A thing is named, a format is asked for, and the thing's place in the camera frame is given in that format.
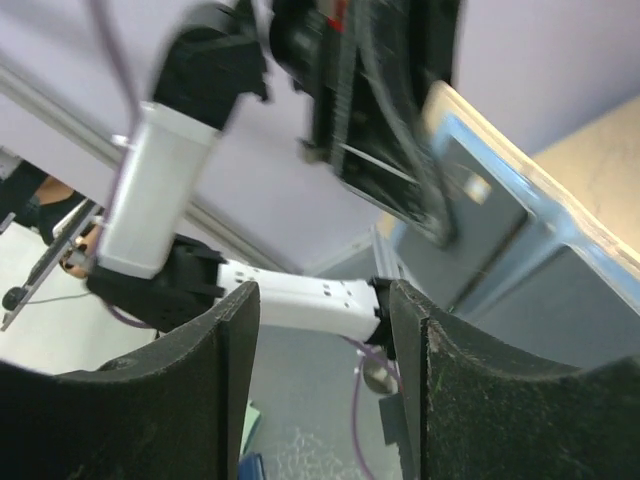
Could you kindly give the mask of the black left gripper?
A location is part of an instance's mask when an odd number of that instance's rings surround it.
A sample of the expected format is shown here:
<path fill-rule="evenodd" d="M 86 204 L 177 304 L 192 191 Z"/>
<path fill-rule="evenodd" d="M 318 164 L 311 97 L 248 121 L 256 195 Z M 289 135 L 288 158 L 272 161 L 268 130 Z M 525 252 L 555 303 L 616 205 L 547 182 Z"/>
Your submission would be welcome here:
<path fill-rule="evenodd" d="M 440 248 L 454 237 L 442 174 L 421 113 L 432 84 L 451 85 L 460 0 L 274 1 L 269 47 L 292 88 L 310 98 L 308 130 L 298 140 L 308 163 L 331 166 L 351 179 L 358 169 L 337 138 L 341 47 L 355 32 L 364 77 L 391 138 L 382 180 L 373 182 L 388 211 Z"/>

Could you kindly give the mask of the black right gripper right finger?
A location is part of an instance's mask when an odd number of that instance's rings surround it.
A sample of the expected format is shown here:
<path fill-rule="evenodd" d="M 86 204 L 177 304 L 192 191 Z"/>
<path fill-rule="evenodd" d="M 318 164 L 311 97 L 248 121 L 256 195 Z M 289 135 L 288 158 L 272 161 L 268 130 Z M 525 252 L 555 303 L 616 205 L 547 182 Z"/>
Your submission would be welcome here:
<path fill-rule="evenodd" d="M 529 354 L 390 286 L 400 389 L 387 440 L 406 479 L 635 479 L 639 360 L 578 369 Z"/>

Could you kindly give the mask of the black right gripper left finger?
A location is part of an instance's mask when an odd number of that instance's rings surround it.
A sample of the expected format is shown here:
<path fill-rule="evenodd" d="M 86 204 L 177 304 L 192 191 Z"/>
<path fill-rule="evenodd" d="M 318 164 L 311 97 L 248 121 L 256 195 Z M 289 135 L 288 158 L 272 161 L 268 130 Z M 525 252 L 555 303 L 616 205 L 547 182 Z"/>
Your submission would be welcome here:
<path fill-rule="evenodd" d="M 5 479 L 233 479 L 260 320 L 247 282 L 100 369 L 1 367 Z"/>

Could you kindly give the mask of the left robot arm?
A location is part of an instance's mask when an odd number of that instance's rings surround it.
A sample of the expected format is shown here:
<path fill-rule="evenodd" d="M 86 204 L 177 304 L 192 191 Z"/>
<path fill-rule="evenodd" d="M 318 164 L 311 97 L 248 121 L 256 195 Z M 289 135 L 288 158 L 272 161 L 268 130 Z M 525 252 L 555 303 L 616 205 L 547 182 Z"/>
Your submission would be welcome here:
<path fill-rule="evenodd" d="M 422 108 L 452 77 L 458 1 L 249 1 L 190 9 L 169 41 L 107 204 L 87 284 L 159 332 L 254 282 L 261 320 L 394 350 L 387 278 L 332 282 L 234 266 L 176 233 L 240 99 L 269 98 L 274 60 L 312 100 L 303 150 L 351 192 L 439 247 L 455 238 L 444 170 Z"/>

